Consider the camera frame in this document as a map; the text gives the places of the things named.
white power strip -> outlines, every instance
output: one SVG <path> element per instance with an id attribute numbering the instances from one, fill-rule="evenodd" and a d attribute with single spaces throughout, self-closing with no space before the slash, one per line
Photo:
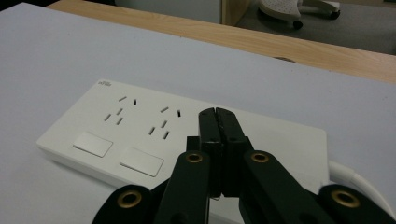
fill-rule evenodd
<path id="1" fill-rule="evenodd" d="M 328 184 L 326 133 L 280 119 L 99 80 L 38 140 L 53 160 L 115 187 L 155 188 L 172 174 L 198 113 L 233 111 L 256 149 L 272 153 L 306 189 Z M 242 223 L 236 199 L 212 200 L 212 218 Z"/>

gray carpet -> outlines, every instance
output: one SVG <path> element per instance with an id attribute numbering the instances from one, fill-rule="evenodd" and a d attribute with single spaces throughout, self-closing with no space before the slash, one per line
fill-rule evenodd
<path id="1" fill-rule="evenodd" d="M 304 26 L 294 30 L 291 22 L 259 11 L 259 0 L 251 1 L 237 27 L 396 55 L 396 8 L 341 4 L 341 15 L 333 21 L 329 19 L 329 12 L 303 7 Z"/>

white cable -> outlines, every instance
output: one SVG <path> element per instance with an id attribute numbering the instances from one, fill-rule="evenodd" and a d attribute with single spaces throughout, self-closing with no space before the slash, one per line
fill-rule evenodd
<path id="1" fill-rule="evenodd" d="M 357 189 L 374 203 L 386 211 L 393 219 L 396 216 L 381 193 L 366 179 L 355 173 L 355 171 L 345 165 L 335 161 L 329 161 L 330 180 Z"/>

white rocker switch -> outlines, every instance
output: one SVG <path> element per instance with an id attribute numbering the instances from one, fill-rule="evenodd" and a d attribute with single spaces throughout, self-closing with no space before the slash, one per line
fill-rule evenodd
<path id="1" fill-rule="evenodd" d="M 163 159 L 149 155 L 137 148 L 128 147 L 121 154 L 120 165 L 154 177 L 160 171 Z"/>
<path id="2" fill-rule="evenodd" d="M 74 142 L 73 147 L 84 150 L 98 157 L 104 157 L 110 149 L 112 142 L 98 137 L 92 133 L 82 133 Z"/>

white table surface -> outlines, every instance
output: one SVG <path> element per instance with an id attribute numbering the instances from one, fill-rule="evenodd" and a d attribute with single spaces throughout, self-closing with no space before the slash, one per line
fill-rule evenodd
<path id="1" fill-rule="evenodd" d="M 323 129 L 396 207 L 395 85 L 21 4 L 0 12 L 0 223 L 91 223 L 115 190 L 35 145 L 99 78 Z"/>

